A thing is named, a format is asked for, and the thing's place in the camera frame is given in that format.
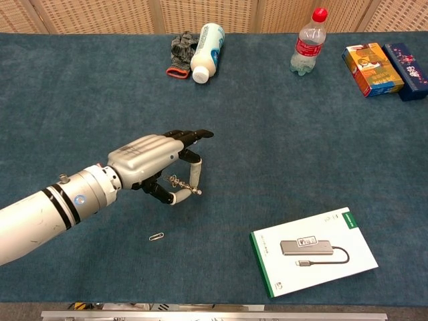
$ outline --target usb cable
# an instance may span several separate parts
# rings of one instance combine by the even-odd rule
[[[296,261],[296,265],[298,265],[298,266],[311,266],[314,264],[345,264],[345,263],[349,262],[349,253],[345,249],[338,247],[338,246],[332,246],[332,249],[340,249],[343,252],[345,252],[346,260],[344,260],[344,261],[325,261],[325,262],[317,262],[316,261],[316,262],[313,262],[313,261],[309,261],[307,259],[301,259],[299,261]]]

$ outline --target table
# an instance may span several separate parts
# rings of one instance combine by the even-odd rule
[[[427,36],[331,34],[299,77],[295,34],[227,34],[200,85],[166,76],[171,35],[1,34],[0,208],[140,136],[215,136],[192,148],[201,197],[171,207],[121,191],[0,267],[0,301],[428,305],[428,101],[364,98],[341,58],[347,45],[403,41],[428,70]],[[379,268],[269,299],[250,232],[341,207]]]

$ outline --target orange box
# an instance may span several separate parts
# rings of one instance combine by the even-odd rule
[[[404,86],[378,43],[346,47],[342,58],[364,97],[398,92]]]

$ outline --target gray glove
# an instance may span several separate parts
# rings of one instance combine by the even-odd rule
[[[171,43],[171,66],[167,69],[167,75],[179,79],[185,79],[190,74],[190,61],[197,44],[198,37],[193,37],[188,31],[176,36]]]

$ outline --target woven panel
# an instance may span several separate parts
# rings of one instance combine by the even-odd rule
[[[262,33],[299,32],[307,23],[314,2],[309,0],[260,1]]]
[[[33,0],[52,33],[154,33],[148,0]]]
[[[199,33],[207,22],[225,32],[251,31],[255,1],[250,0],[160,0],[166,33]]]
[[[322,0],[320,6],[328,10],[327,32],[356,31],[370,2],[370,0]]]
[[[427,0],[382,0],[365,31],[428,30]]]
[[[0,0],[0,32],[41,33],[41,30],[20,1]]]

